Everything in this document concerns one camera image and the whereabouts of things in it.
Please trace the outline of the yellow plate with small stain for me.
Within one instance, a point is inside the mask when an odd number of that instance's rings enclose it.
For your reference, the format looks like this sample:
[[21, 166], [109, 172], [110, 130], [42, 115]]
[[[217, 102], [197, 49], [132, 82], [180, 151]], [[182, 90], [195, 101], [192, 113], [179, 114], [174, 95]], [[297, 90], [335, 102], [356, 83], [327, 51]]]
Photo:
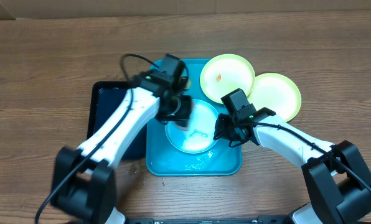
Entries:
[[222, 104], [221, 97], [237, 88], [248, 96], [255, 82], [251, 63], [235, 54], [222, 54], [210, 59], [200, 73], [200, 86], [207, 98]]

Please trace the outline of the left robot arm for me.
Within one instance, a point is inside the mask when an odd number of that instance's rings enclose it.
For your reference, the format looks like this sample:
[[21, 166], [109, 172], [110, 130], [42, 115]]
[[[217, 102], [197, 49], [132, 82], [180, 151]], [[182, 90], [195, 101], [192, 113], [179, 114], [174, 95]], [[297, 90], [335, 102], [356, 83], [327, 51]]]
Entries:
[[103, 126], [75, 150], [63, 147], [55, 159], [47, 204], [84, 223], [125, 223], [116, 207], [116, 169], [140, 130], [151, 120], [185, 126], [192, 100], [184, 95], [189, 79], [185, 63], [170, 54], [160, 65], [128, 78], [125, 97]]

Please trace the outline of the yellow plate with long stain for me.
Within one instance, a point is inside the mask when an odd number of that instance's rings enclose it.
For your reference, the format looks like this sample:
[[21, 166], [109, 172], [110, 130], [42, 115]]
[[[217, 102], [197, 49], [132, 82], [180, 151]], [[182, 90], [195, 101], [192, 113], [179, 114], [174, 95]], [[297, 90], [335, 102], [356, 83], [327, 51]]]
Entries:
[[301, 93], [288, 77], [279, 73], [263, 73], [255, 78], [248, 101], [256, 110], [268, 108], [288, 122], [301, 108]]

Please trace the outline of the green scrubbing sponge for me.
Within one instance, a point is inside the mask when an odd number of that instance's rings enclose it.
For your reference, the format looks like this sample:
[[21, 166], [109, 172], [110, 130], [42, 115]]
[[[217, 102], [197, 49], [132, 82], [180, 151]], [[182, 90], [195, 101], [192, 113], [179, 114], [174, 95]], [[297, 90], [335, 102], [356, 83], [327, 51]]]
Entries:
[[174, 126], [177, 129], [180, 129], [182, 131], [188, 131], [189, 130], [189, 120], [188, 119], [182, 119], [174, 121]]

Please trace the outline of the light blue plate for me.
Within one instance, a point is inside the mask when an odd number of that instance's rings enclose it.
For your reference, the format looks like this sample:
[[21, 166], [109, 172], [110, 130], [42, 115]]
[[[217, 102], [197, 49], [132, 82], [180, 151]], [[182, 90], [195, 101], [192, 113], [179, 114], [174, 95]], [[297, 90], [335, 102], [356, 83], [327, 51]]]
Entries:
[[178, 150], [198, 154], [216, 144], [213, 140], [218, 112], [203, 100], [192, 100], [192, 112], [186, 127], [169, 122], [165, 127], [169, 142]]

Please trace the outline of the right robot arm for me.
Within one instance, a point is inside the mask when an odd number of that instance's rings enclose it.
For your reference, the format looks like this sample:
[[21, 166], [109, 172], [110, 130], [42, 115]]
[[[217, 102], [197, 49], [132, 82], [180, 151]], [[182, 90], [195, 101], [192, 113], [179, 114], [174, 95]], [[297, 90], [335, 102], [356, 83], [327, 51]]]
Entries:
[[229, 147], [249, 141], [277, 152], [303, 172], [310, 201], [283, 218], [283, 223], [362, 223], [371, 212], [371, 171], [356, 145], [314, 138], [268, 108], [256, 110], [241, 89], [221, 99], [214, 139]]

